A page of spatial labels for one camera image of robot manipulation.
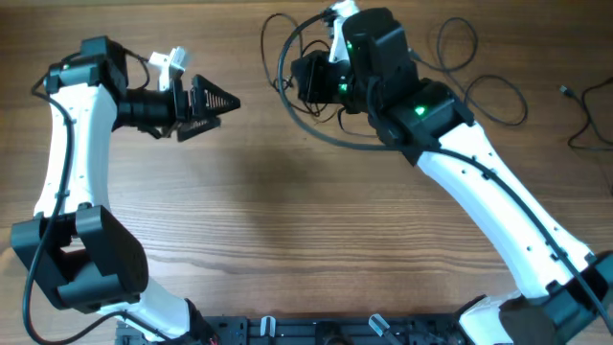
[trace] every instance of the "wooden surface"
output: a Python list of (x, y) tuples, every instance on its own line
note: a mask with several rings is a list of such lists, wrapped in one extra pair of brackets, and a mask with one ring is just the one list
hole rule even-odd
[[(184, 81), (200, 73), (240, 97), (223, 126), (187, 143), (154, 141), (133, 129), (112, 136), (108, 192), (116, 217), (142, 242), (152, 276), (209, 315), (301, 313), (399, 315), (454, 311), (473, 297), (513, 289), (487, 239), (447, 193), (397, 153), (357, 152), (299, 130), (267, 87), (259, 31), (272, 12), (299, 21), (327, 2), (248, 1), (166, 6), (36, 7), (0, 10), (0, 342), (29, 343), (20, 303), (26, 269), (10, 248), (15, 222), (29, 219), (42, 189), (50, 142), (49, 106), (29, 96), (47, 66), (83, 38), (109, 35), (147, 56), (182, 45), (193, 54)], [(389, 7), (410, 44), (431, 59), (439, 25), (469, 19), (481, 37), (462, 82), (496, 73), (516, 82), (530, 105), (520, 128), (477, 115), (509, 167), (548, 211), (595, 252), (613, 248), (610, 155), (578, 155), (565, 140), (582, 123), (557, 91), (581, 90), (613, 75), (610, 1), (367, 2)], [(270, 25), (274, 65), (289, 27)], [(323, 37), (315, 26), (306, 38)], [(453, 31), (448, 61), (468, 53)], [(132, 86), (142, 80), (129, 65)], [(424, 77), (443, 77), (420, 67)], [(487, 108), (511, 118), (512, 93), (492, 82), (475, 91)], [(610, 89), (592, 110), (611, 136)], [(320, 130), (343, 136), (334, 122)], [(347, 127), (368, 131), (363, 116)], [(34, 322), (57, 339), (93, 320), (53, 310), (36, 293)], [(84, 338), (109, 343), (114, 322)], [(575, 343), (609, 343), (602, 322)]]

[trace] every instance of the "white plastic part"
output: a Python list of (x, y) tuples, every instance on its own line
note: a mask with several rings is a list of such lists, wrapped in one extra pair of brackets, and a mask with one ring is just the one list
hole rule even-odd
[(168, 55), (153, 52), (148, 63), (160, 69), (160, 78), (157, 84), (158, 90), (168, 90), (170, 88), (170, 81), (181, 77), (189, 62), (190, 56), (183, 47), (172, 48)]
[[(127, 311), (130, 316), (149, 325), (165, 336), (175, 339), (190, 330), (190, 310), (188, 303), (166, 291), (156, 281), (149, 277), (147, 288), (140, 295), (138, 303), (118, 303), (98, 310), (98, 314), (106, 315), (113, 311)], [(139, 330), (148, 341), (163, 341), (164, 339), (135, 325), (129, 320), (117, 317), (131, 327)]]
[(518, 290), (503, 296), (486, 297), (470, 307), (460, 316), (460, 325), (466, 335), (477, 345), (513, 343), (500, 323), (498, 313), (503, 303), (520, 295)]
[[(498, 157), (481, 126), (459, 125), (441, 139), (443, 149), (453, 150), (494, 170), (530, 207), (579, 272), (587, 267), (590, 249), (564, 230)], [(473, 166), (439, 153), (425, 152), (418, 166), (462, 205), (507, 264), (517, 287), (526, 298), (549, 295), (546, 286), (573, 278), (561, 260), (552, 257), (535, 225), (496, 183), (486, 180)]]
[(330, 8), (336, 12), (334, 27), (332, 28), (334, 30), (334, 40), (332, 41), (332, 46), (330, 47), (331, 54), (329, 55), (329, 62), (334, 63), (349, 59), (347, 43), (345, 43), (345, 37), (343, 37), (343, 23), (345, 23), (347, 18), (360, 12), (360, 9), (353, 0), (337, 2)]
[[(117, 105), (104, 86), (86, 83), (62, 87), (51, 96), (68, 111), (73, 120), (73, 158), (69, 171), (68, 193), (60, 214), (77, 211), (79, 205), (89, 202), (109, 209), (107, 177), (108, 148), (111, 129), (117, 117)], [(56, 206), (56, 193), (66, 152), (64, 119), (51, 106), (53, 129), (49, 166), (40, 199), (34, 214), (42, 212), (49, 217)]]

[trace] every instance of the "green indicator light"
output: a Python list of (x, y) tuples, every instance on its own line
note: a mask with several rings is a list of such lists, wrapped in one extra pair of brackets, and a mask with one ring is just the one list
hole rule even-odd
[(418, 106), (418, 107), (416, 107), (416, 108), (415, 108), (415, 112), (416, 112), (418, 115), (420, 115), (420, 116), (421, 116), (421, 115), (423, 115), (423, 114), (425, 114), (425, 106)]

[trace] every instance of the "wooden table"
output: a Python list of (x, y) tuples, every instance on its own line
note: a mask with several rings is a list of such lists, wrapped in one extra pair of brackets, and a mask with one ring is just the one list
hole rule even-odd
[[(299, 21), (327, 2), (246, 2), (126, 6), (31, 0), (0, 4), (0, 338), (29, 343), (21, 324), (26, 269), (10, 248), (11, 225), (32, 216), (44, 180), (51, 135), (49, 106), (29, 95), (48, 65), (82, 39), (109, 35), (148, 56), (185, 46), (193, 55), (184, 81), (199, 73), (240, 97), (221, 128), (184, 144), (155, 141), (135, 129), (112, 136), (108, 193), (116, 217), (142, 242), (151, 275), (192, 299), (207, 315), (308, 313), (400, 315), (454, 311), (473, 297), (513, 289), (488, 240), (436, 183), (399, 154), (324, 144), (298, 129), (264, 79), (259, 52), (263, 19), (287, 12)], [(613, 75), (610, 1), (361, 1), (389, 7), (414, 49), (428, 60), (436, 32), (451, 16), (469, 19), (481, 38), (474, 62), (456, 74), (464, 83), (500, 74), (517, 83), (530, 106), (524, 126), (477, 119), (509, 167), (551, 214), (595, 252), (613, 248), (610, 155), (577, 154), (566, 139), (582, 124), (577, 105), (561, 96)], [(289, 33), (271, 23), (266, 37), (274, 66)], [(306, 38), (324, 37), (322, 28)], [(469, 53), (451, 30), (451, 64)], [(129, 63), (132, 86), (143, 80)], [(423, 77), (443, 76), (420, 66)], [(489, 82), (475, 99), (511, 118), (519, 103)], [(610, 89), (590, 99), (612, 134)], [(348, 117), (354, 131), (370, 129)], [(334, 121), (317, 125), (348, 137)], [(591, 143), (591, 133), (585, 143)], [(95, 316), (53, 310), (36, 288), (33, 310), (48, 338), (73, 334)], [(109, 343), (109, 322), (83, 339)], [(602, 322), (575, 343), (608, 343)]]

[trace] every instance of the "cable connector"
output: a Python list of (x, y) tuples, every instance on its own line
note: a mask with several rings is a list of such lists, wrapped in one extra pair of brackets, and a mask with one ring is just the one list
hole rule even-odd
[(561, 92), (566, 97), (570, 97), (570, 98), (575, 97), (575, 92), (569, 89), (568, 87), (566, 87), (565, 85), (561, 85), (559, 87), (559, 92)]

